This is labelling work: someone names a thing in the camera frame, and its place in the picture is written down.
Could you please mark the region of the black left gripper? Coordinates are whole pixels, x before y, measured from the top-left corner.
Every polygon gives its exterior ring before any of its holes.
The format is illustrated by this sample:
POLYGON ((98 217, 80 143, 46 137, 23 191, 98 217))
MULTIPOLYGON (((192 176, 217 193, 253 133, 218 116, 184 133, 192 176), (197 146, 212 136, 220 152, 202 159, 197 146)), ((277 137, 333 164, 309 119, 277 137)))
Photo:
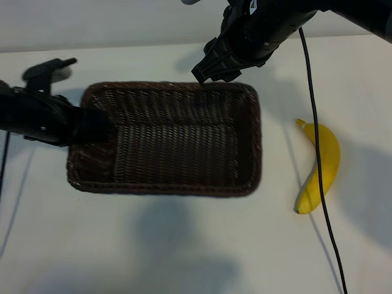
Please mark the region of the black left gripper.
POLYGON ((107 141, 114 124, 102 110, 81 109, 68 102, 58 102, 59 129, 57 146, 107 141))

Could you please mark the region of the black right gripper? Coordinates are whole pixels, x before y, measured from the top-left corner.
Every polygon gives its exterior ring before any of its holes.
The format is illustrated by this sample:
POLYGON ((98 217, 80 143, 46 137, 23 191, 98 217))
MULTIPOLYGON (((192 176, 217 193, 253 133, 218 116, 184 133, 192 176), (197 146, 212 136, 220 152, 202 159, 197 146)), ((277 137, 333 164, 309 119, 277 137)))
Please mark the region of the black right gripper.
MULTIPOLYGON (((256 1, 228 1, 220 27, 221 36, 228 43, 232 53, 243 63, 251 67, 261 67, 266 57, 259 57, 259 45, 255 45, 245 32, 246 22, 250 17, 251 4, 256 1)), ((199 83, 206 80, 231 82, 241 75, 240 70, 234 71, 228 64, 230 51, 222 47, 220 38, 209 41, 204 49, 204 58, 191 70, 199 83)))

